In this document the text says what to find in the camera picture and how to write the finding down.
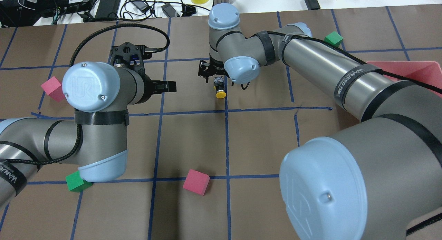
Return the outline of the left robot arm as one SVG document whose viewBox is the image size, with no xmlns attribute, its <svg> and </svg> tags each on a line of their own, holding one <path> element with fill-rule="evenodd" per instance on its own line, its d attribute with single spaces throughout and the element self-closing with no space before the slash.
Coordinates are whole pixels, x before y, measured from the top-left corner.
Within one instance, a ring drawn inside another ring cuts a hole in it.
<svg viewBox="0 0 442 240">
<path fill-rule="evenodd" d="M 74 108 L 74 120 L 25 117 L 1 122 L 1 208 L 43 165 L 77 165 L 87 182 L 121 177 L 128 158 L 128 105 L 176 90 L 175 81 L 151 80 L 144 72 L 103 62 L 70 67 L 62 93 Z"/>
</svg>

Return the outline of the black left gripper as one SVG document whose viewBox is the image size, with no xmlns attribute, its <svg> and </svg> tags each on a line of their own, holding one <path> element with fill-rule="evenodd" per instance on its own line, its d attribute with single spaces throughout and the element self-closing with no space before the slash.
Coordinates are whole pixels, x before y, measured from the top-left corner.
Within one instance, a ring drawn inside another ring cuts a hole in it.
<svg viewBox="0 0 442 240">
<path fill-rule="evenodd" d="M 177 92 L 177 86 L 175 81 L 161 81 L 161 80 L 152 80 L 145 72 L 140 71 L 140 76 L 144 83 L 144 91 L 142 94 L 142 98 L 140 99 L 141 103 L 145 103 L 150 99 L 152 95 L 161 95 L 162 93 L 171 93 Z"/>
</svg>

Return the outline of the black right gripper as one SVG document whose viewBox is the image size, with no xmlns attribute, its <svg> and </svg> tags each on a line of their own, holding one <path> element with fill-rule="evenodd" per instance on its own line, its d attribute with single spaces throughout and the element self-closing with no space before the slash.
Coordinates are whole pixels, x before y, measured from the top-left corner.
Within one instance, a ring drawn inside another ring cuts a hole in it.
<svg viewBox="0 0 442 240">
<path fill-rule="evenodd" d="M 198 76 L 203 77 L 205 82 L 208 83 L 209 77 L 214 75 L 227 75 L 223 62 L 215 59 L 209 59 L 209 62 L 200 60 Z"/>
</svg>

